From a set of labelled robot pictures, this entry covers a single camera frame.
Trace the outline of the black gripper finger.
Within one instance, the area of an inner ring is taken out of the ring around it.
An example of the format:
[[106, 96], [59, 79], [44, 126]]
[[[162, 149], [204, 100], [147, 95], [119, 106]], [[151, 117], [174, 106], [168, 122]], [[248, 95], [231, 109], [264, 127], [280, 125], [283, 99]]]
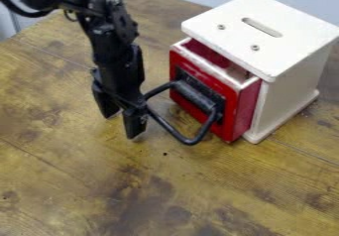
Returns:
[[144, 108], [128, 108], [123, 111], [123, 125], [128, 139], [138, 137], [147, 127], [148, 113]]
[[106, 119], [114, 117], [120, 111], [120, 107], [116, 105], [114, 99], [103, 91], [96, 82], [91, 86], [91, 91], [102, 116]]

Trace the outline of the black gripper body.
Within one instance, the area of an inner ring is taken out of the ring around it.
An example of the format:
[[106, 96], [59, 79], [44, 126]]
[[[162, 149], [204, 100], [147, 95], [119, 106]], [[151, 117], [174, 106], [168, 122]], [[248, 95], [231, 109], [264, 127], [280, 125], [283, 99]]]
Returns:
[[139, 45], [132, 44], [122, 57], [112, 62], [99, 62], [91, 75], [92, 83], [98, 83], [120, 109], [144, 107], [146, 99], [140, 92], [144, 68]]

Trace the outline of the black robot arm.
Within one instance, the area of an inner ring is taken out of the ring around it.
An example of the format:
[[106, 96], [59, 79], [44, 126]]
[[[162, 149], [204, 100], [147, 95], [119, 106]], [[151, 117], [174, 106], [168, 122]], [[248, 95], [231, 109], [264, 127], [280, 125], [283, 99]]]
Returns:
[[138, 23], [131, 19], [123, 0], [0, 0], [16, 14], [40, 18], [62, 9], [75, 14], [92, 48], [95, 68], [92, 95], [106, 118], [123, 114], [126, 136], [146, 131], [147, 104], [140, 92], [144, 81], [143, 54], [135, 44]]

